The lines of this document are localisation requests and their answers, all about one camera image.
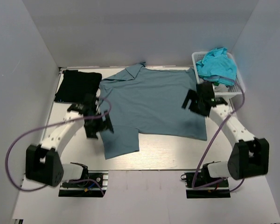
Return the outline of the grey-blue t-shirt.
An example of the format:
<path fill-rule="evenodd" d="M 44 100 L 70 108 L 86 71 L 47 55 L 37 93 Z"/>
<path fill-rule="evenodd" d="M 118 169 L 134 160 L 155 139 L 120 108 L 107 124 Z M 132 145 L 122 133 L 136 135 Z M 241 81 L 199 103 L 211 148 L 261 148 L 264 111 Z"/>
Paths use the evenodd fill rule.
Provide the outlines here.
<path fill-rule="evenodd" d="M 100 109 L 109 111 L 113 126 L 100 134 L 106 159 L 137 152 L 140 133 L 207 140 L 204 117 L 182 108 L 196 89 L 193 69 L 151 70 L 139 63 L 103 79 L 99 88 L 106 98 Z"/>

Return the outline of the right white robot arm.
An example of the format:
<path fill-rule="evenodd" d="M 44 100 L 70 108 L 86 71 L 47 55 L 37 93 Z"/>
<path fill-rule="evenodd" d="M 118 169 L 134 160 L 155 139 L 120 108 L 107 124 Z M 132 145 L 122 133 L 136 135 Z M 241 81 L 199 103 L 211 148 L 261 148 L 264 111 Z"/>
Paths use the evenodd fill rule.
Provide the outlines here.
<path fill-rule="evenodd" d="M 210 82 L 197 84 L 196 90 L 189 90 L 182 108 L 189 108 L 191 112 L 210 118 L 218 125 L 216 132 L 223 132 L 232 146 L 227 161 L 198 164 L 205 185 L 212 186 L 217 181 L 229 177 L 241 180 L 268 173 L 268 141 L 255 137 L 240 123 L 226 100 L 215 97 Z"/>

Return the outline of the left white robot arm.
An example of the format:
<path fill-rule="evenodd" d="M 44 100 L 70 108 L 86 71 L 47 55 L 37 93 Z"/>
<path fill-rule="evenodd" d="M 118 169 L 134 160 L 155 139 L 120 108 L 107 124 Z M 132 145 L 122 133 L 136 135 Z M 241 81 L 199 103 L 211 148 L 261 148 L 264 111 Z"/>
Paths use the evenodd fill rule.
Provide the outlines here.
<path fill-rule="evenodd" d="M 26 150 L 26 178 L 51 187 L 62 182 L 74 182 L 85 186 L 89 182 L 87 166 L 81 163 L 63 164 L 61 155 L 76 132 L 83 128 L 88 139 L 97 139 L 98 132 L 114 132 L 109 116 L 110 109 L 100 111 L 99 106 L 107 98 L 88 94 L 82 103 L 71 104 L 62 122 L 38 145 L 30 145 Z"/>

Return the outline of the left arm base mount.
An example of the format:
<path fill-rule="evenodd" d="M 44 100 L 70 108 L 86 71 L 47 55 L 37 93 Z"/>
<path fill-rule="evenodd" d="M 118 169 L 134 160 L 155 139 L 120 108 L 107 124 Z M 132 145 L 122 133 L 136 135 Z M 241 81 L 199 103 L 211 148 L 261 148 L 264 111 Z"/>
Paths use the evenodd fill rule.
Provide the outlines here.
<path fill-rule="evenodd" d="M 84 175 L 86 181 L 63 182 L 59 188 L 59 197 L 103 198 L 108 185 L 108 171 L 89 171 Z"/>

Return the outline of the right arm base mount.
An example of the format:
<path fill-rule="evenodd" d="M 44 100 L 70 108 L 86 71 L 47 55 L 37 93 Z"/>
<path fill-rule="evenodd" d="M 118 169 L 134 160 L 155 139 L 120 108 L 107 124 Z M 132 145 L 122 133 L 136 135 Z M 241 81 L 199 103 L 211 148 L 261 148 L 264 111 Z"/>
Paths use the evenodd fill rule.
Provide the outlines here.
<path fill-rule="evenodd" d="M 180 176 L 181 181 L 185 182 L 187 199 L 215 199 L 230 198 L 230 189 L 227 179 L 210 178 L 204 172 L 198 172 L 194 187 L 195 171 L 183 173 Z"/>

